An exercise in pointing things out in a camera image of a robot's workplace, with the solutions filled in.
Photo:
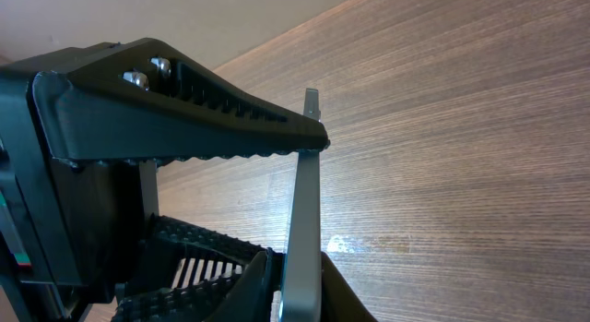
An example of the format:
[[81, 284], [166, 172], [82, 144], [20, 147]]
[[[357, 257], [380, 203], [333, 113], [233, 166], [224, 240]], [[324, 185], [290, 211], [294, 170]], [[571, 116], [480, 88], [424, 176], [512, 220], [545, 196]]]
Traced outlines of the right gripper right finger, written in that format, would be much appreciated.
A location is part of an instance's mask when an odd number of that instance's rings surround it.
[[321, 322], [376, 322], [327, 253], [321, 253]]

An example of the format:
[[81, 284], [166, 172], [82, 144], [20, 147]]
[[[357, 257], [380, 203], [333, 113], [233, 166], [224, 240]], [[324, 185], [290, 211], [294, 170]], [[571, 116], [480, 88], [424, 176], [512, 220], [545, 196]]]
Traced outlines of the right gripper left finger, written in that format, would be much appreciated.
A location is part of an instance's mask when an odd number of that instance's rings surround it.
[[273, 301], [273, 252], [258, 252], [206, 322], [268, 322]]

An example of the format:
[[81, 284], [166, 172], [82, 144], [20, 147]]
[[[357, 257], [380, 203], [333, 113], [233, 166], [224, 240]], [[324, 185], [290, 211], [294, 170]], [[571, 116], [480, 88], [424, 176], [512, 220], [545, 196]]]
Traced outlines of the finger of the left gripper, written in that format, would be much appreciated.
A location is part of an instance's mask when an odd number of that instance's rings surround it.
[[273, 252], [273, 300], [284, 255], [161, 216], [151, 222], [133, 277], [117, 292], [115, 322], [205, 321], [258, 252]]
[[71, 164], [268, 157], [329, 145], [323, 124], [155, 39], [70, 54], [36, 74], [32, 98], [50, 154]]

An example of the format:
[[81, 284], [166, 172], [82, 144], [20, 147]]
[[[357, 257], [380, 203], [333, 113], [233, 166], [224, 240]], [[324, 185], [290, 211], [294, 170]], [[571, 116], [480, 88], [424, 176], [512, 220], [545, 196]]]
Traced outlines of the Galaxy S25 smartphone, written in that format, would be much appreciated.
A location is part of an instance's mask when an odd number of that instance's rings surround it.
[[321, 302], [320, 158], [317, 151], [301, 151], [289, 219], [279, 320], [318, 321]]

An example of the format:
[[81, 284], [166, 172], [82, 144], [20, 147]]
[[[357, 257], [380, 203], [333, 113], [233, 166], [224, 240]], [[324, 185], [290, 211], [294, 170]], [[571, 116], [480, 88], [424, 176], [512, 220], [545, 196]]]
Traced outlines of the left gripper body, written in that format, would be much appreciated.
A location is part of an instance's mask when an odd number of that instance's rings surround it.
[[156, 165], [55, 159], [34, 77], [1, 70], [1, 285], [21, 321], [79, 321], [136, 271], [158, 213]]

